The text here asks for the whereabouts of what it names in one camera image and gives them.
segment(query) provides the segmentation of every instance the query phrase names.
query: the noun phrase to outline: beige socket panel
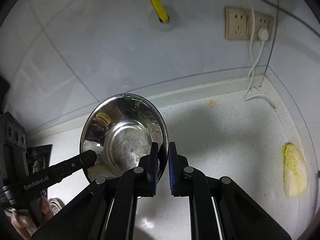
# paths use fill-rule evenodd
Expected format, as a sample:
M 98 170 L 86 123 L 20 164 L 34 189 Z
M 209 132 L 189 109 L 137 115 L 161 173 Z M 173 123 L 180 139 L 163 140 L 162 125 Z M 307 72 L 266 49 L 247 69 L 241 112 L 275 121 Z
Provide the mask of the beige socket panel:
M 266 28 L 269 31 L 270 41 L 273 26 L 273 17 L 271 15 L 254 12 L 255 31 L 254 40 L 258 40 L 260 28 Z M 249 40 L 252 31 L 251 11 L 243 8 L 226 7 L 226 39 L 228 40 Z

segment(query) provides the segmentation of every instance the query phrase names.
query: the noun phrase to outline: white plug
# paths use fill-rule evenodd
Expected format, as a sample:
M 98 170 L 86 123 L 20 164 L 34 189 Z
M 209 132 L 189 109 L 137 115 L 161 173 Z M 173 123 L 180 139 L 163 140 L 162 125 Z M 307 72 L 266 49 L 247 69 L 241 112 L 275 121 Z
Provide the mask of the white plug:
M 265 42 L 268 40 L 269 38 L 269 32 L 266 28 L 260 28 L 259 32 L 258 32 L 258 38 L 261 42 Z

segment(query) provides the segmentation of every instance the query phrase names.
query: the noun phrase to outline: stainless steel bowl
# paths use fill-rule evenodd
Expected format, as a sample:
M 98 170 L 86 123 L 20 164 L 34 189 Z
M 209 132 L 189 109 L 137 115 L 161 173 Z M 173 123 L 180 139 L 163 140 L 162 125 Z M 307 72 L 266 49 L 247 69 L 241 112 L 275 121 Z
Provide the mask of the stainless steel bowl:
M 150 153 L 152 142 L 163 144 L 159 180 L 168 160 L 168 134 L 161 114 L 138 95 L 119 94 L 106 99 L 90 114 L 81 134 L 80 152 L 91 149 L 98 156 L 96 165 L 84 170 L 87 179 L 91 182 L 99 176 L 121 176 Z

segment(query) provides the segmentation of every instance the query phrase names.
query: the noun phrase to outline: white power cord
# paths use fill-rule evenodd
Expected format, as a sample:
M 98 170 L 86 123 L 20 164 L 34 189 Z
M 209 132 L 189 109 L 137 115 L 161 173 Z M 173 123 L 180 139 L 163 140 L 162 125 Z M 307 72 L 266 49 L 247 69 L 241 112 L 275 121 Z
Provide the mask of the white power cord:
M 252 31 L 251 31 L 251 36 L 250 36 L 250 43 L 249 43 L 249 55 L 250 55 L 250 60 L 251 60 L 251 69 L 248 73 L 248 79 L 250 78 L 250 75 L 251 75 L 251 80 L 250 80 L 250 83 L 249 83 L 249 86 L 246 90 L 246 92 L 244 93 L 244 96 L 243 96 L 243 99 L 246 101 L 246 100 L 249 100 L 251 98 L 255 98 L 255 97 L 264 97 L 266 98 L 269 103 L 271 104 L 271 106 L 276 109 L 276 105 L 272 102 L 272 100 L 267 96 L 265 95 L 260 88 L 258 88 L 257 86 L 255 86 L 253 83 L 253 80 L 254 80 L 254 68 L 255 66 L 257 65 L 259 59 L 260 59 L 260 56 L 262 54 L 262 50 L 263 50 L 263 46 L 264 46 L 264 43 L 265 41 L 269 38 L 269 34 L 268 34 L 268 30 L 265 29 L 265 28 L 261 28 L 259 30 L 259 33 L 258 33 L 258 37 L 259 39 L 261 40 L 261 48 L 260 48 L 260 51 L 259 51 L 259 54 L 258 54 L 258 57 L 256 59 L 256 61 L 253 63 L 253 57 L 252 57 L 252 42 L 253 42 L 253 36 L 254 36 L 254 32 L 255 32 L 255 14 L 254 14 L 254 9 L 253 9 L 253 6 L 252 6 L 252 3 L 250 0 L 247 0 L 248 4 L 249 4 L 249 7 L 250 7 L 250 11 L 251 11 L 251 18 L 252 18 Z M 252 95 L 252 96 L 249 96 L 246 98 L 249 90 L 251 87 L 254 87 L 256 88 L 261 94 L 256 94 L 256 95 Z

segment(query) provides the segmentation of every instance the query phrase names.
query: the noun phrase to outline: yellow gas hose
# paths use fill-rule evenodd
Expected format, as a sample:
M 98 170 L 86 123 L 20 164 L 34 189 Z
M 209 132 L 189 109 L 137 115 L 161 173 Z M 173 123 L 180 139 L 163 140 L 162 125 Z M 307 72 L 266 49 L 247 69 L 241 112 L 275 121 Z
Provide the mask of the yellow gas hose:
M 169 21 L 169 17 L 167 15 L 167 13 L 165 12 L 162 4 L 161 4 L 161 1 L 160 0 L 150 0 L 153 8 L 156 10 L 158 16 L 159 16 L 159 19 L 166 23 Z

